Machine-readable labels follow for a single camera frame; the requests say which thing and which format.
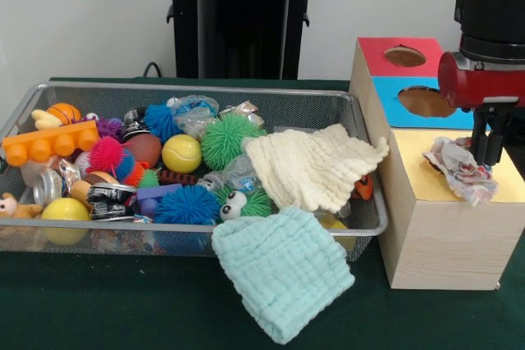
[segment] white wall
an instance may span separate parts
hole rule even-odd
[[[357,36],[424,35],[455,48],[455,0],[310,0],[300,78],[348,79]],[[51,76],[175,74],[171,0],[0,0],[0,124]]]

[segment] green spiky ball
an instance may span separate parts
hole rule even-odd
[[[224,188],[215,192],[221,207],[226,203],[226,198],[232,191],[233,188],[230,186],[225,186]],[[241,210],[242,216],[267,217],[272,214],[272,202],[264,190],[259,189],[251,194],[247,194],[246,198],[248,199],[248,202]]]
[[[140,180],[139,189],[156,188],[157,186],[160,186],[157,170],[146,170]]]
[[[260,130],[242,115],[225,115],[206,128],[201,143],[204,162],[213,171],[224,170],[230,161],[241,154],[240,145],[244,137],[265,134],[266,130]]]

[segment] metal basket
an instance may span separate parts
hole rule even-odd
[[[359,105],[342,92],[287,89],[210,88],[145,84],[48,83],[31,89],[0,132],[0,138],[34,131],[30,113],[56,102],[70,102],[82,113],[123,116],[133,107],[165,102],[173,96],[203,94],[221,107],[250,100],[259,107],[268,132],[283,128],[319,130],[341,123],[350,136],[368,140]],[[373,200],[352,201],[352,213],[343,222],[348,230],[331,230],[334,238],[355,261],[373,236],[387,226],[385,201],[375,175]],[[26,188],[20,170],[8,167],[0,175],[0,192],[9,192],[21,203],[31,203],[32,189]],[[83,234],[69,246],[47,242],[48,232]],[[213,227],[200,225],[157,225],[121,222],[0,219],[0,249],[3,251],[72,252],[90,254],[214,256]]]

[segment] yellow tennis ball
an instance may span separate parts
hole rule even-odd
[[[42,212],[47,220],[91,220],[88,208],[74,198],[59,198],[51,202]],[[79,242],[88,229],[58,229],[47,227],[43,230],[49,242],[58,246],[69,246]]]
[[[202,160],[199,141],[187,134],[171,137],[162,148],[164,166],[173,172],[189,174],[197,170]]]

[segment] pink spiky ball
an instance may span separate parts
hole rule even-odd
[[[89,154],[90,169],[114,174],[124,155],[124,148],[121,143],[113,137],[103,137],[91,149]]]

